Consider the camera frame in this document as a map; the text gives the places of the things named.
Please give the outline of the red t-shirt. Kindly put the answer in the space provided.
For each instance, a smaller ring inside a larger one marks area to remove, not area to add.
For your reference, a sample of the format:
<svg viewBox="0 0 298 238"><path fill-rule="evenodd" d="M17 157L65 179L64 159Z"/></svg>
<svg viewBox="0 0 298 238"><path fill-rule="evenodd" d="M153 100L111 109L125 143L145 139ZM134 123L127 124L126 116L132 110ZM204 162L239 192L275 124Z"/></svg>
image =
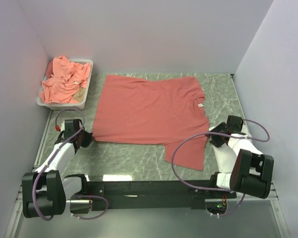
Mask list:
<svg viewBox="0 0 298 238"><path fill-rule="evenodd" d="M99 142L160 144L165 160L201 171L209 129L205 94L193 76L149 81L108 75L93 123Z"/></svg>

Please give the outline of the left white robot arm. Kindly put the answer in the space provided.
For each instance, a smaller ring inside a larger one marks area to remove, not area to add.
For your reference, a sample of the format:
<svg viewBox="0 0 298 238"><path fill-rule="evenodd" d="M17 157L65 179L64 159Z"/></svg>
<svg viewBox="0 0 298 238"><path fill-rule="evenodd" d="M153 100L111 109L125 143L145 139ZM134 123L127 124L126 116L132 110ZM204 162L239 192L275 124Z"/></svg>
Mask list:
<svg viewBox="0 0 298 238"><path fill-rule="evenodd" d="M39 217L36 207L42 216L51 219L63 214L66 201L75 196L84 199L89 195L89 186L84 174L75 174L61 178L71 158L81 147L88 147L92 142L92 133L82 130L74 135L82 126L81 119L65 120L61 127L56 127L60 134L54 149L44 164L34 172L25 173L22 177L22 205L25 218Z"/></svg>

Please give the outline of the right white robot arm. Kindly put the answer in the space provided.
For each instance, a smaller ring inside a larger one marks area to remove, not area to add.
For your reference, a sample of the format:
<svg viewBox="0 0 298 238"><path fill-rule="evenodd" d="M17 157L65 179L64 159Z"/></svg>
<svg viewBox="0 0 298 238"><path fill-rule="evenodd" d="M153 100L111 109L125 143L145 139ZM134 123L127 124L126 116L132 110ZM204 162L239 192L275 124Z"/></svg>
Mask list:
<svg viewBox="0 0 298 238"><path fill-rule="evenodd" d="M210 143L214 149L219 172L217 180L208 185L214 198L225 189L265 199L271 189L274 158L258 150L255 139L242 131L246 120L228 116L226 122L210 128Z"/></svg>

